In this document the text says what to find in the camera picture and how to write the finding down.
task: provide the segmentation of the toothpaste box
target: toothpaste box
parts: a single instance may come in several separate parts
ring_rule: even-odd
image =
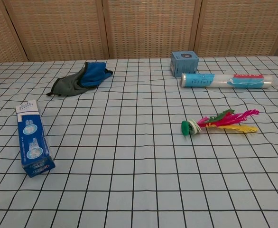
[[[174,77],[181,77],[182,73],[196,74],[199,57],[193,51],[176,51],[171,56],[171,71]]]
[[[29,177],[55,167],[44,135],[44,129],[36,100],[16,107],[21,163]]]

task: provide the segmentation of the small blue box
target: small blue box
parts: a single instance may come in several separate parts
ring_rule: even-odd
[[[22,168],[29,177],[55,167],[44,135],[36,100],[16,107]]]
[[[171,71],[174,77],[182,73],[196,74],[199,57],[193,51],[176,51],[171,56]]]

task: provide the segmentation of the pink feather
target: pink feather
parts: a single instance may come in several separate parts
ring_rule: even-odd
[[[238,113],[238,114],[233,114],[233,115],[227,115],[220,121],[217,121],[215,123],[212,123],[216,126],[224,126],[224,125],[232,125],[232,124],[237,124],[242,121],[246,121],[249,116],[251,115],[258,115],[259,111],[254,109],[254,110],[248,110],[244,113]]]
[[[205,121],[207,121],[207,120],[209,120],[209,117],[204,117],[204,118],[202,118],[201,120],[199,120],[198,122],[197,122],[197,124],[198,125],[200,125],[200,124],[203,124]]]
[[[248,117],[251,115],[258,115],[258,114],[259,114],[259,111],[256,109],[248,110],[244,113],[237,113],[237,114],[227,113],[227,115],[223,119],[221,119],[217,122],[213,122],[213,123],[211,123],[211,125],[227,126],[227,125],[237,124],[242,121],[246,121],[248,119]],[[204,117],[201,120],[199,120],[197,122],[197,124],[200,127],[206,127],[209,123],[205,123],[205,121],[207,121],[208,119],[209,119],[209,117]]]

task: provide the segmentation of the transparent plastic tube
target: transparent plastic tube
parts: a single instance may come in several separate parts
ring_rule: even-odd
[[[268,88],[272,75],[182,74],[181,87]]]

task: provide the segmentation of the table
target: table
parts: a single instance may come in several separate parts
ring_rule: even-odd
[[[97,89],[52,96],[84,61],[0,63],[0,228],[278,228],[278,57],[201,58],[200,73],[273,74],[269,89],[181,88],[170,59],[107,60]],[[56,168],[22,170],[14,108],[37,99]],[[258,109],[258,133],[181,122]]]

